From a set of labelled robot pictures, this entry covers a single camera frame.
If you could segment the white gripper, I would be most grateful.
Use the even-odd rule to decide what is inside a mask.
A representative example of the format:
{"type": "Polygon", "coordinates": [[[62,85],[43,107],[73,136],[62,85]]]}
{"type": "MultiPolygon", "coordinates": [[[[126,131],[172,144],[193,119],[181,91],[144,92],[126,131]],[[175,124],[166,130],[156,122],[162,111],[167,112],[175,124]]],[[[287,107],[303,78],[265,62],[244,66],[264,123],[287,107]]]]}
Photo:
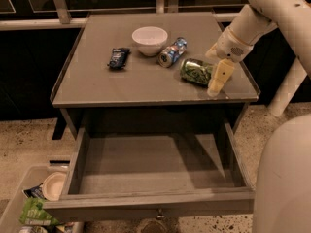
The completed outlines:
{"type": "Polygon", "coordinates": [[[209,96],[215,97],[220,93],[233,74],[234,63],[241,62],[252,49],[252,45],[239,40],[229,27],[225,29],[217,43],[205,53],[208,59],[222,59],[213,69],[207,89],[209,96]]]}

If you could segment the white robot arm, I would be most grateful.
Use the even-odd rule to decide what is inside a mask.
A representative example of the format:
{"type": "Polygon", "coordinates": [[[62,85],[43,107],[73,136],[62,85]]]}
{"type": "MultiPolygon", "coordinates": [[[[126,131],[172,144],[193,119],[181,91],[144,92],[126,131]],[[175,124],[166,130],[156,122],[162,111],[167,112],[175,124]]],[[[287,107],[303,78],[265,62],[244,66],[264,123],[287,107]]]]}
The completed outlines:
{"type": "MultiPolygon", "coordinates": [[[[306,0],[248,0],[206,52],[217,64],[208,84],[216,96],[264,34],[280,29],[305,71],[311,69],[311,7],[306,0]]],[[[311,233],[311,116],[274,131],[259,163],[252,233],[311,233]]]]}

